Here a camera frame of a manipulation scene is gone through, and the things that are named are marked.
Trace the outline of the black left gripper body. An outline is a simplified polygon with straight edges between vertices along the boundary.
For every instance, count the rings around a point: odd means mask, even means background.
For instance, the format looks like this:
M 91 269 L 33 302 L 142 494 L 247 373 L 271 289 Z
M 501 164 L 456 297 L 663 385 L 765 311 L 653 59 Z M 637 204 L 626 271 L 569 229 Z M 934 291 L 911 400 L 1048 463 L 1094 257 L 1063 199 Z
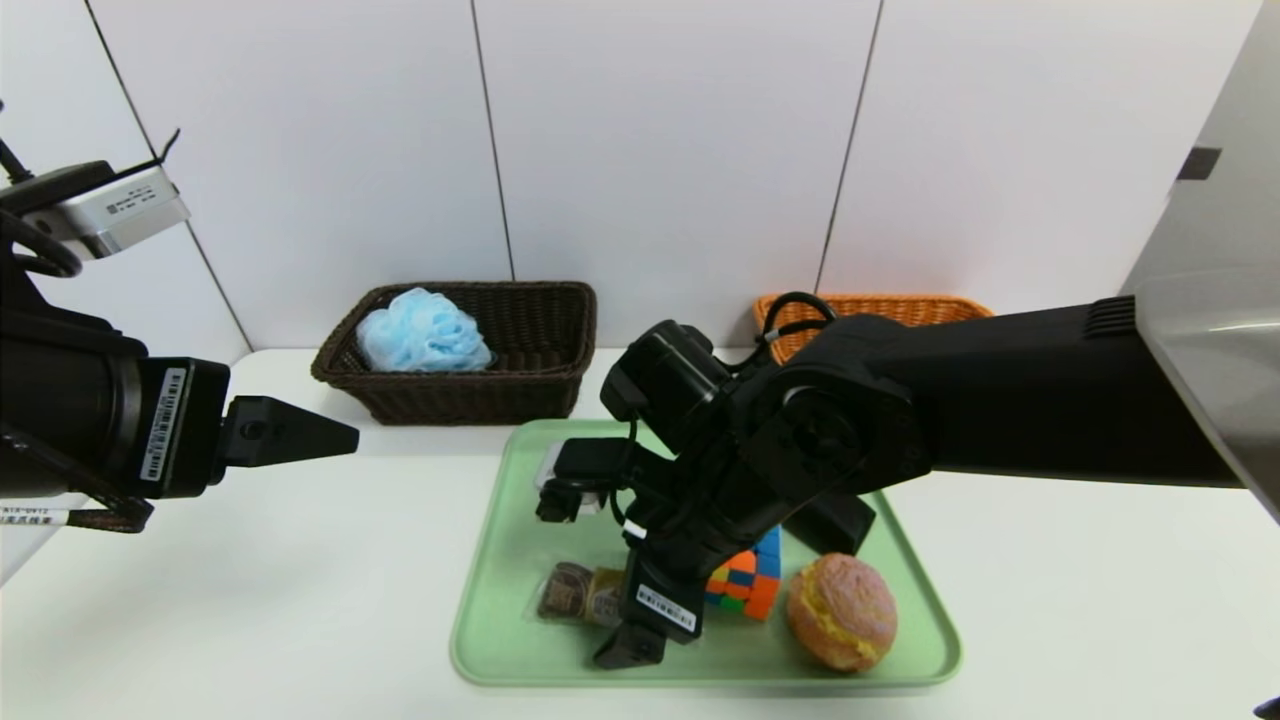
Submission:
M 3 420 L 125 497 L 215 482 L 228 366 L 3 341 Z

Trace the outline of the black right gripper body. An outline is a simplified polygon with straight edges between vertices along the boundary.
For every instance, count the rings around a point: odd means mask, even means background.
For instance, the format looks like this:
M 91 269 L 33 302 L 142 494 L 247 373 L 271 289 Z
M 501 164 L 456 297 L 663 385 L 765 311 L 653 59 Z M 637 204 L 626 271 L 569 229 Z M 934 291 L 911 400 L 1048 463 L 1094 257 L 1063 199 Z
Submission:
M 654 550 L 635 537 L 625 541 L 628 555 L 620 598 L 618 642 L 658 646 L 666 641 L 678 644 L 699 641 L 712 568 L 696 553 Z

